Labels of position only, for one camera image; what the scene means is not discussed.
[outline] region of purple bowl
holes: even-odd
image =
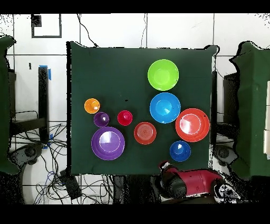
[[[92,137],[94,154],[102,160],[115,160],[124,151],[124,136],[114,127],[102,127]]]
[[[105,127],[105,126],[107,126],[107,124],[109,123],[109,120],[110,120],[109,115],[106,114],[106,113],[104,113],[104,112],[98,112],[94,116],[94,123],[98,127]]]

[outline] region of green bowl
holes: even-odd
[[[148,69],[148,81],[157,90],[171,89],[176,85],[178,78],[177,66],[167,59],[155,61]]]

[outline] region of dark green tabletop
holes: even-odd
[[[85,48],[71,42],[71,172],[73,174],[158,174],[161,161],[169,160],[181,170],[205,169],[209,159],[209,134],[200,142],[190,143],[191,156],[175,162],[170,145],[180,140],[175,122],[161,124],[150,115],[151,99],[161,93],[147,79],[149,66],[168,59],[179,69],[178,83],[167,92],[178,97],[181,111],[198,108],[210,116],[211,63],[216,46],[205,50]],[[97,99],[110,116],[108,126],[117,128],[125,138],[123,154],[104,161],[92,152],[91,138],[98,130],[94,115],[84,110],[84,102]],[[133,121],[121,126],[117,114],[129,110]],[[151,122],[157,137],[150,145],[136,142],[133,131],[140,122]]]

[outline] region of blue bowl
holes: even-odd
[[[180,114],[179,99],[169,92],[157,94],[150,103],[150,114],[159,123],[174,121]]]
[[[191,154],[190,146],[183,141],[174,142],[170,147],[170,155],[177,162],[183,162]]]

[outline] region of green cloth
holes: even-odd
[[[10,36],[0,37],[0,171],[16,174],[18,167],[7,158],[9,151],[10,101],[6,49],[15,41]]]
[[[211,64],[216,53],[216,46],[205,50],[85,48],[71,42],[71,173],[158,174],[158,165],[164,160],[181,170],[207,169],[209,134],[200,142],[189,143],[188,160],[175,162],[170,157],[171,144],[181,139],[175,122],[161,124],[151,117],[151,99],[161,91],[151,87],[147,72],[156,60],[174,62],[179,69],[179,80],[167,92],[178,97],[181,111],[198,108],[210,118]],[[101,105],[99,111],[109,114],[108,126],[124,135],[125,149],[116,160],[101,160],[92,151],[91,138],[98,128],[93,122],[94,115],[84,110],[84,102],[89,98],[97,99]],[[132,112],[129,126],[118,123],[117,114],[121,110]],[[140,122],[155,126],[157,137],[153,143],[136,142],[133,132]]]
[[[240,122],[236,152],[239,158],[232,169],[241,178],[270,176],[270,160],[263,153],[267,81],[270,80],[270,50],[260,50],[251,42],[239,46],[232,59],[240,73],[238,90]]]

